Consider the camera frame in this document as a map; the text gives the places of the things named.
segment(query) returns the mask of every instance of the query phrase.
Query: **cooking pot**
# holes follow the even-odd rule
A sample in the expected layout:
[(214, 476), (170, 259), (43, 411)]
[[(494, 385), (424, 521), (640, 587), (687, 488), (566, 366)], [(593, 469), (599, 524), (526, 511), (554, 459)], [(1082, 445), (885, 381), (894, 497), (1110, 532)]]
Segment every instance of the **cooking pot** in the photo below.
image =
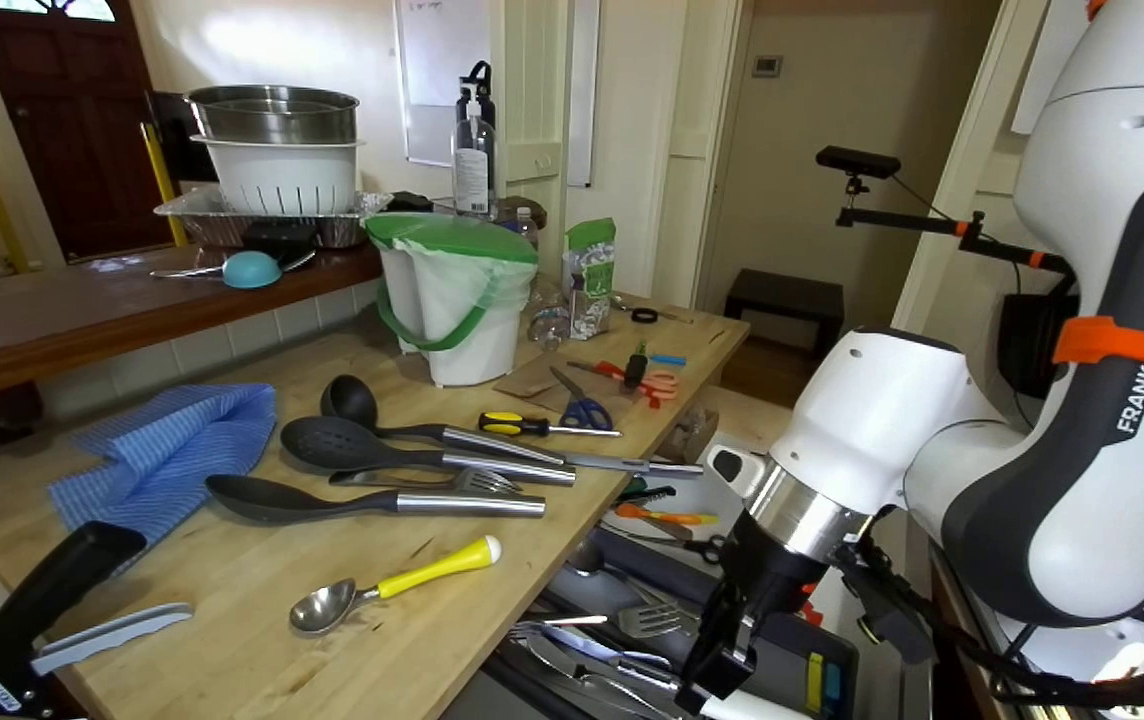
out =
[(218, 84), (185, 94), (200, 140), (229, 145), (356, 145), (356, 105), (338, 91), (288, 84)]

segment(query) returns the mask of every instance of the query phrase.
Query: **blue cloth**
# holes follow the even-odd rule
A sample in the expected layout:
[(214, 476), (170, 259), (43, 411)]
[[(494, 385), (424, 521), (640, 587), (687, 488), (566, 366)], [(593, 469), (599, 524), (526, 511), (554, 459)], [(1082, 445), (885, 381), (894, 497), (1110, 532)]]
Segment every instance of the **blue cloth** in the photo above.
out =
[(66, 529), (105, 521), (154, 543), (205, 503), (209, 476), (261, 464), (276, 418), (269, 385), (180, 385), (78, 435), (105, 464), (47, 497)]

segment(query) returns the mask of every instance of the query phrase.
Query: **kitchen counter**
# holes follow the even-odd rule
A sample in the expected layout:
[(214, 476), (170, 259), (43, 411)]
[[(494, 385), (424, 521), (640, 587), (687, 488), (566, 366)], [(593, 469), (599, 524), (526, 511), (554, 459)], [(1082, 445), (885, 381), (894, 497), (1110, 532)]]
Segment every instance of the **kitchen counter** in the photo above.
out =
[[(623, 435), (554, 435), (531, 445), (647, 457), (697, 393), (718, 374), (744, 337), (747, 324), (741, 321), (669, 312), (647, 329), (647, 346), (678, 353), (687, 363), (676, 370), (678, 389), (661, 409), (578, 370), (578, 385), (608, 404)], [(627, 314), (616, 312), (608, 337), (565, 344), (559, 354), (623, 361), (637, 339)], [(540, 363), (547, 363), (547, 354), (525, 346), (514, 381), (547, 374)], [(297, 418), (318, 409), (325, 385), (338, 370), (365, 374), (374, 389), (378, 425), (389, 426), (414, 418), (473, 426), (481, 409), (552, 411), (565, 399), (565, 393), (514, 399), (490, 385), (414, 385), (409, 381), (409, 363), (395, 361), (389, 331), (366, 321), (237, 363), (231, 370), (218, 370), (218, 381), (276, 385), (280, 418)], [(43, 488), (91, 464), (96, 457), (82, 457), (73, 445), (73, 433), (47, 433), (0, 453), (0, 578), (9, 587), (63, 536)], [(276, 438), (255, 476), (288, 481), (316, 497), (350, 497), (350, 488), (326, 488), (318, 476), (290, 464)], [(129, 720), (441, 715), (578, 536), (599, 521), (620, 485), (623, 476), (616, 473), (578, 473), (571, 488), (526, 485), (547, 501), (542, 521), (344, 515), (262, 529), (209, 503), (125, 575), (101, 585), (63, 622), (78, 627), (164, 598), (188, 598), (197, 614), (161, 635), (91, 655), (63, 678), (96, 715)], [(361, 621), (325, 641), (288, 633), (288, 603), (307, 587), (338, 575), (356, 575), (361, 585), (378, 578), (483, 532), (494, 532), (503, 548), (494, 569), (373, 603)]]
[(57, 270), (0, 280), (0, 389), (125, 354), (144, 344), (188, 337), (252, 312), (325, 296), (378, 274), (365, 243), (348, 256), (318, 256), (276, 289), (231, 292), (218, 274), (154, 280), (154, 267), (188, 267), (192, 249), (89, 259)]

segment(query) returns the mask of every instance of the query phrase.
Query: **yellow-handled spoon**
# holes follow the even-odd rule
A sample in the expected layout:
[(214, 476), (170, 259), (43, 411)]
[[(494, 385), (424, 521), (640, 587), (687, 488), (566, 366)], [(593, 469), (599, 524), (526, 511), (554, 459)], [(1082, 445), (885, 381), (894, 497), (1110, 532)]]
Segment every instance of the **yellow-handled spoon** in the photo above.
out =
[(301, 596), (290, 606), (288, 606), (288, 622), (301, 633), (301, 635), (325, 635), (330, 633), (348, 612), (356, 612), (361, 603), (373, 603), (373, 598), (392, 598), (392, 596), (404, 596), (409, 587), (420, 587), (420, 585), (430, 585), (441, 575), (454, 575), (454, 572), (473, 572), (473, 569), (490, 569), (498, 558), (498, 540), (494, 536), (481, 536), (424, 569), (412, 569), (412, 572), (395, 572), (395, 575), (383, 575), (366, 587), (361, 587), (356, 578), (337, 578), (337, 585), (325, 585), (307, 596)]

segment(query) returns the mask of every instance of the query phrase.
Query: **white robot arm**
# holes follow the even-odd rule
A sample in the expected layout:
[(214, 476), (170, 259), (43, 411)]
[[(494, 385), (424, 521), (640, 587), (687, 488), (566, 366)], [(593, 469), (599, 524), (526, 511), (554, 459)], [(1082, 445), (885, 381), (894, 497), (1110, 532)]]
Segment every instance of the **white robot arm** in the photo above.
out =
[(1027, 140), (1016, 207), (1075, 270), (1075, 339), (1037, 426), (1009, 426), (952, 346), (849, 331), (726, 536), (685, 697), (722, 697), (747, 641), (905, 506), (992, 612), (998, 651), (1110, 703), (1144, 673), (1144, 0), (1106, 0)]

